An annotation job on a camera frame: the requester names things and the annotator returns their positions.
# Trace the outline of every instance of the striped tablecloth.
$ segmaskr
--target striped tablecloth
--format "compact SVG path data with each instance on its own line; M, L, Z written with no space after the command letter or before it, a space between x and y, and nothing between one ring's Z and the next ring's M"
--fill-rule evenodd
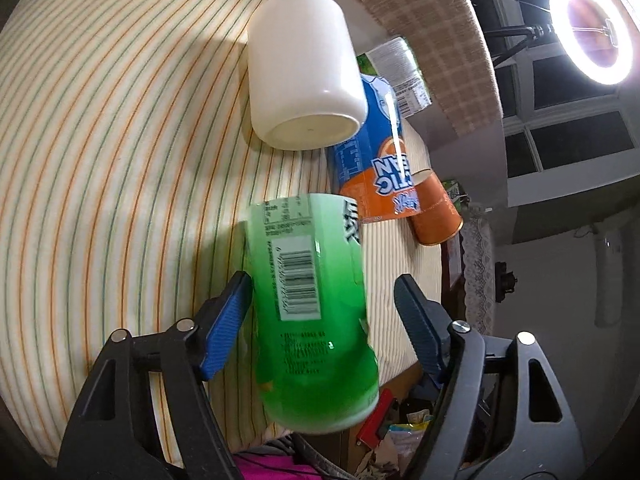
M247 263L249 203L328 190L321 151L274 150L251 129L246 25L263 1L21 0L0 32L0 394L45 457L113 330L164 330L217 295ZM438 298L439 252L416 249L407 228L380 224L368 242L365 231L368 286L371 269L413 270ZM379 265L380 237L414 248ZM387 380L415 356L389 294L382 305L374 290ZM253 323L209 384L233 450L282 430L255 386Z

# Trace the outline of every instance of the blue gripper pad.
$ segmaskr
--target blue gripper pad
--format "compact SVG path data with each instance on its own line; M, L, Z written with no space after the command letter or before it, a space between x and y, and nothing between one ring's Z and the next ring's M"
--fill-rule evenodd
M242 271L236 272L219 297L207 300L194 317L199 348L204 350L200 373L209 381L225 366L251 305L253 283Z
M394 303L422 370L439 387L449 364L449 314L441 304L424 297L410 274L396 279Z

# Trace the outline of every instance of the window frame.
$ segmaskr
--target window frame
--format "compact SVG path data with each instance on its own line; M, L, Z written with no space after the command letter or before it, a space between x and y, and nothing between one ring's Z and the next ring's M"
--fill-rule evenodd
M503 26L524 25L520 4L514 0L492 0ZM507 38L513 46L522 38ZM640 137L636 128L636 113L628 110L621 99L618 86L610 95L591 97L545 108L535 109L533 62L566 53L558 42L527 48L496 68L513 65L516 115L502 120L504 135L524 132L536 165L536 172L508 178L508 205L518 206L574 194L605 186L640 174ZM604 155L590 160L544 170L531 136L531 130L552 124L593 117L606 112L619 112L629 137L632 150Z

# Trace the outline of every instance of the blue and orange package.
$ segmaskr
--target blue and orange package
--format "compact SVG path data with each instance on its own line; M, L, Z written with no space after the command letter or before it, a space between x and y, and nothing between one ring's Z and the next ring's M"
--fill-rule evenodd
M334 192L358 202L363 222L418 214L394 91L379 76L361 76L369 115L355 136L327 149Z

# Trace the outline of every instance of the brown checkered cloth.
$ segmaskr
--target brown checkered cloth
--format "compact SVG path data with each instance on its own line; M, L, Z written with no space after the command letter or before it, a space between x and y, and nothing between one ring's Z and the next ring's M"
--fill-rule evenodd
M469 0L359 0L407 38L427 86L459 136L502 117L489 51Z

